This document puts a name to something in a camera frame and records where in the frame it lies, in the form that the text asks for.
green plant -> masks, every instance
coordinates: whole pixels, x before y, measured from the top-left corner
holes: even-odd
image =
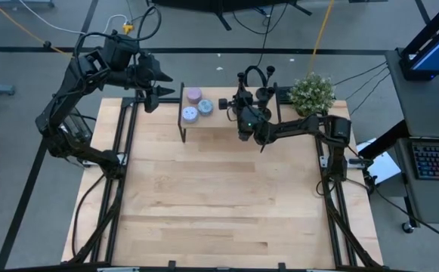
[[[322,112],[333,106],[333,84],[330,79],[311,73],[305,79],[296,80],[289,98],[300,116]]]

wood grain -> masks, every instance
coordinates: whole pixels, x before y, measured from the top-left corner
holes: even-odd
[[[184,95],[182,97],[182,107],[195,107],[197,108],[197,105],[192,105],[187,100],[187,92],[190,88],[184,88]],[[228,101],[230,101],[233,98],[233,95],[237,92],[237,87],[232,88],[217,88],[217,87],[201,87],[202,91],[202,98],[210,100],[213,105],[213,114],[210,116],[199,116],[199,119],[197,122],[193,124],[189,124],[184,122],[183,119],[181,119],[181,126],[183,128],[236,128],[237,123],[231,122],[227,119],[227,113],[226,110],[220,110],[219,109],[219,99],[220,98],[226,98]],[[259,87],[246,87],[247,91],[250,91],[253,93],[253,97],[255,100],[256,96],[256,90],[258,90]],[[273,96],[267,105],[268,109],[271,110],[271,122],[277,123],[278,122],[278,114],[277,114],[277,100],[276,97]],[[232,110],[229,111],[230,118],[232,120],[236,119],[236,114]]]
[[[102,100],[93,147],[112,147],[120,101]],[[281,110],[285,121],[298,118],[288,106]],[[330,113],[348,117],[346,103],[336,101]],[[254,141],[241,142],[233,129],[191,129],[183,144],[177,114],[177,104],[151,114],[139,109],[114,265],[176,260],[181,267],[273,268],[286,262],[288,268],[334,268],[325,206],[314,192],[320,173],[313,137],[280,139],[259,153]],[[85,170],[77,200],[100,175],[97,168]],[[358,170],[348,177],[363,182]],[[365,190],[343,187],[352,231],[382,263]],[[103,188],[84,202],[79,246],[96,226]],[[71,228],[63,260],[71,258],[70,237]],[[344,246],[342,257],[347,263]]]

